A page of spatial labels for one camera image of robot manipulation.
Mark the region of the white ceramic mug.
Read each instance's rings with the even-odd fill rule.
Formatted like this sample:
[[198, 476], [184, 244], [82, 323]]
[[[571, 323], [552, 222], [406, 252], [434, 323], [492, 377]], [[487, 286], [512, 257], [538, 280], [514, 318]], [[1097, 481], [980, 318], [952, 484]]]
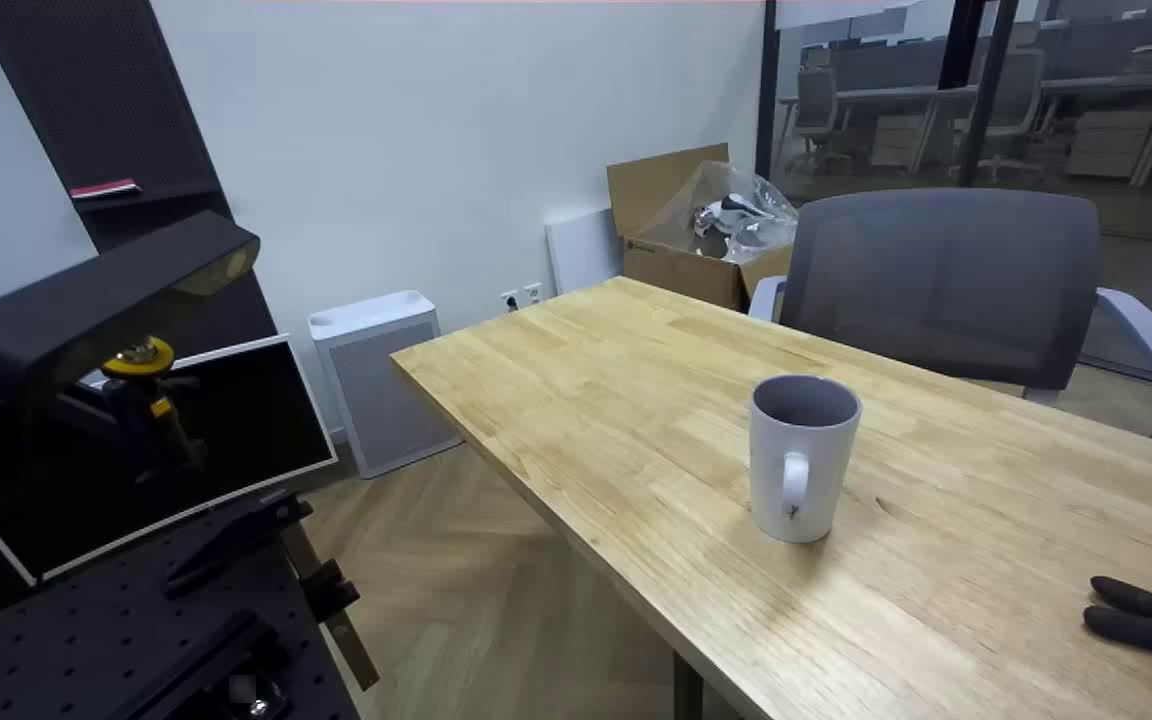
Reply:
[[750, 389], [747, 481], [754, 526], [787, 543], [833, 533], [859, 397], [820, 377], [771, 377]]

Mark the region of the open cardboard box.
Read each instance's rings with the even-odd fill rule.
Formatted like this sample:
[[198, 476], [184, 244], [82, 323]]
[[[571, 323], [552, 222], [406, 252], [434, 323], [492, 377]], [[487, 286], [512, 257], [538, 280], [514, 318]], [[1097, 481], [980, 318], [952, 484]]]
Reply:
[[798, 211], [771, 180], [735, 171], [725, 144], [620, 159], [608, 192], [633, 280], [742, 312], [787, 267]]

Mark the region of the white air purifier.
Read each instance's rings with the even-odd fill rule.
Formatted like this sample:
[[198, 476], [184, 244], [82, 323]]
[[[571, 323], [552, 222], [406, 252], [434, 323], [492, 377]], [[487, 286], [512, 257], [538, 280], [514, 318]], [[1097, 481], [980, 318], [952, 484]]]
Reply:
[[395, 474], [455, 446], [455, 432], [395, 370], [400, 349], [434, 333], [434, 303], [416, 288], [307, 318], [307, 337], [365, 476]]

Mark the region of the clear plastic packaging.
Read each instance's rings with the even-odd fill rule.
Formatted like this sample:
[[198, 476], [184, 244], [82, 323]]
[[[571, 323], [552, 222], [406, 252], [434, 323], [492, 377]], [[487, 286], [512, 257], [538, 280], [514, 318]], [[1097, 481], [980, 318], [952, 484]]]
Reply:
[[638, 229], [647, 249], [747, 265], [797, 244], [798, 211], [765, 175], [703, 159]]

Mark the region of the yellow black clamp knob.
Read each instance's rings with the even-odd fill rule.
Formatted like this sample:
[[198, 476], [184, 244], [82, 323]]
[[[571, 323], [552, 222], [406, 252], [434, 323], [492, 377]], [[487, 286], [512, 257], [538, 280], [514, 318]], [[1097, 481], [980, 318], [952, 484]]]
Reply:
[[171, 365], [175, 365], [175, 349], [163, 337], [145, 337], [141, 343], [119, 349], [117, 358], [98, 365], [98, 374], [106, 377], [104, 397], [123, 424], [131, 421], [171, 424], [175, 421], [175, 406], [163, 394], [163, 377], [171, 374]]

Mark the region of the grey mesh office chair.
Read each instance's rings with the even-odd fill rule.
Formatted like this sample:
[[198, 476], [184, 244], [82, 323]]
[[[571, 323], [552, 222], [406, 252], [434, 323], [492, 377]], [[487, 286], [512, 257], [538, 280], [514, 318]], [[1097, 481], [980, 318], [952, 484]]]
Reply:
[[1152, 307], [1097, 280], [1091, 200], [1014, 190], [841, 192], [798, 209], [747, 318], [962, 381], [1066, 389], [1091, 312], [1152, 360]]

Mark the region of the black perforated breadboard table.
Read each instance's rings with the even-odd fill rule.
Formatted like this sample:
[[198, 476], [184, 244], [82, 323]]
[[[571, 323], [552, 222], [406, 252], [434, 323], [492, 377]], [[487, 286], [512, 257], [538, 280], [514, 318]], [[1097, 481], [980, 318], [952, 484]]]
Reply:
[[0, 612], [0, 720], [354, 720], [281, 537], [168, 595], [223, 515], [104, 555]]

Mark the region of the black framed monitor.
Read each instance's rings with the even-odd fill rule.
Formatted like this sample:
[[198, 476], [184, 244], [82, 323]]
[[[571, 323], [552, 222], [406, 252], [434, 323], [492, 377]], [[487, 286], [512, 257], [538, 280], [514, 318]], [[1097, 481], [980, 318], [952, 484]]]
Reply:
[[123, 424], [117, 383], [89, 374], [50, 408], [0, 408], [0, 555], [56, 582], [207, 508], [330, 467], [337, 447], [282, 337], [175, 360]]

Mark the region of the white wall outlet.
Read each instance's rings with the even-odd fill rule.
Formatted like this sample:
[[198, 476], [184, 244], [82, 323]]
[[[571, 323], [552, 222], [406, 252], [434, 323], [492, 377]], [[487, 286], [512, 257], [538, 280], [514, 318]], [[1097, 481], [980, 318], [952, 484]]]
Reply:
[[530, 280], [530, 286], [519, 286], [519, 288], [505, 288], [501, 300], [505, 300], [505, 312], [519, 312], [519, 307], [538, 303], [543, 288], [538, 288], [538, 280]]

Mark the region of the white panel leaning on wall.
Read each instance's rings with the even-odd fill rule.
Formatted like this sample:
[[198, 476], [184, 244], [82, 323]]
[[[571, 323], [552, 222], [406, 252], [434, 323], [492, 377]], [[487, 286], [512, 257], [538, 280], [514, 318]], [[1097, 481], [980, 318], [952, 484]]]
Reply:
[[557, 294], [577, 294], [620, 271], [620, 239], [608, 209], [549, 222], [543, 244]]

